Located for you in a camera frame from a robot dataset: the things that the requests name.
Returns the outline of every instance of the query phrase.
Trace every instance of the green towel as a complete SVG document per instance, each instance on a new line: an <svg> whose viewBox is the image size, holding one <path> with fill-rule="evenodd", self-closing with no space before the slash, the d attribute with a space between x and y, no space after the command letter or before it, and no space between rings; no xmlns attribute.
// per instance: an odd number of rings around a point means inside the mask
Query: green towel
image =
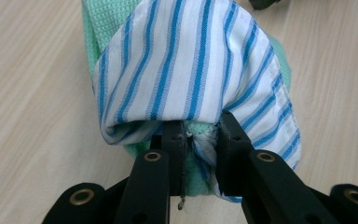
<svg viewBox="0 0 358 224"><path fill-rule="evenodd" d="M83 0L83 26L91 75L110 39L139 2L140 0ZM279 59L283 83L289 90L291 69L282 45L271 36L268 36L268 39ZM195 121L185 121L185 126L189 133L206 133L213 128L212 124ZM150 142L142 142L127 145L125 148L133 157L136 157L139 152L148 150L149 146ZM210 193L212 193L211 188L201 176L196 155L193 151L188 151L186 156L186 195L196 196Z"/></svg>

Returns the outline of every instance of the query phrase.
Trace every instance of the white fabric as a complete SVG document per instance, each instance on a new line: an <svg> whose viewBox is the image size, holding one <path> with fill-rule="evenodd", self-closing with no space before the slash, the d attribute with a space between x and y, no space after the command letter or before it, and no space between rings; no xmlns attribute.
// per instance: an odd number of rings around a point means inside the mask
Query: white fabric
<svg viewBox="0 0 358 224"><path fill-rule="evenodd" d="M299 160L299 131L278 59L233 1L141 1L96 64L93 89L109 144L149 140L163 120L217 124L225 109L255 148L280 154L291 167ZM215 137L194 138L212 182Z"/></svg>

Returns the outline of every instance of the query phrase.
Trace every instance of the wooden surface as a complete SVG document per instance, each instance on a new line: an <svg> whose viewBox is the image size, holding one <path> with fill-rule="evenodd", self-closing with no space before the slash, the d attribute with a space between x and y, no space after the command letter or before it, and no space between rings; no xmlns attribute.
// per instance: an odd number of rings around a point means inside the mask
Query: wooden surface
<svg viewBox="0 0 358 224"><path fill-rule="evenodd" d="M296 172L328 193L358 185L358 1L282 0L249 9L293 68L303 156ZM108 188L133 159L101 138L80 1L0 1L0 223L40 223L81 182ZM171 223L245 223L239 204L189 198Z"/></svg>

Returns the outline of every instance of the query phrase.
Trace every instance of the black plastic part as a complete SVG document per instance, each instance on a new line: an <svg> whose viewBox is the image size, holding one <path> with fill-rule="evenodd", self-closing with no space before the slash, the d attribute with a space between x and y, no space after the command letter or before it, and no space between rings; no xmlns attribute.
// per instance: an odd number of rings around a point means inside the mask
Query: black plastic part
<svg viewBox="0 0 358 224"><path fill-rule="evenodd" d="M280 0L249 0L255 10L265 9Z"/></svg>
<svg viewBox="0 0 358 224"><path fill-rule="evenodd" d="M216 146L216 179L220 191L226 196L243 194L245 159L254 150L251 140L235 117L223 111Z"/></svg>
<svg viewBox="0 0 358 224"><path fill-rule="evenodd" d="M148 150L138 155L114 223L169 223L169 179L166 152Z"/></svg>
<svg viewBox="0 0 358 224"><path fill-rule="evenodd" d="M185 158L187 136L184 123L179 120L166 121L162 129L161 150L170 158L170 194L186 196L185 189Z"/></svg>
<svg viewBox="0 0 358 224"><path fill-rule="evenodd" d="M271 220L269 223L338 223L276 153L266 150L251 152L246 171L256 193L266 206ZM243 211L246 217L254 216L246 214L246 208ZM255 218L254 223L266 222Z"/></svg>
<svg viewBox="0 0 358 224"><path fill-rule="evenodd" d="M333 214L339 223L358 224L358 187L345 184L331 189L330 198L334 203Z"/></svg>
<svg viewBox="0 0 358 224"><path fill-rule="evenodd" d="M84 204L72 204L71 197L79 190L86 189L88 192L93 192L92 198ZM86 197L88 195L77 194L78 197ZM102 223L101 217L103 215L103 200L105 191L103 187L91 184L82 183L75 185L66 190L57 202L50 209L45 219L44 224L94 224Z"/></svg>

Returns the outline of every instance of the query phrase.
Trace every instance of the fabric fold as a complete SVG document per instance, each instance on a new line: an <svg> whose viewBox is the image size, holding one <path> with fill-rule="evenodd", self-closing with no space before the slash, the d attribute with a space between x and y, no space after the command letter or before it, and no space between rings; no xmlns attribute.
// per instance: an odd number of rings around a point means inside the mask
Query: fabric fold
<svg viewBox="0 0 358 224"><path fill-rule="evenodd" d="M299 160L299 129L279 59L233 1L140 1L102 51L92 83L108 144L143 143L162 121L186 120L193 162L209 189L232 202L238 199L221 195L214 176L222 110L256 149L278 153L291 167ZM197 132L201 124L206 128Z"/></svg>

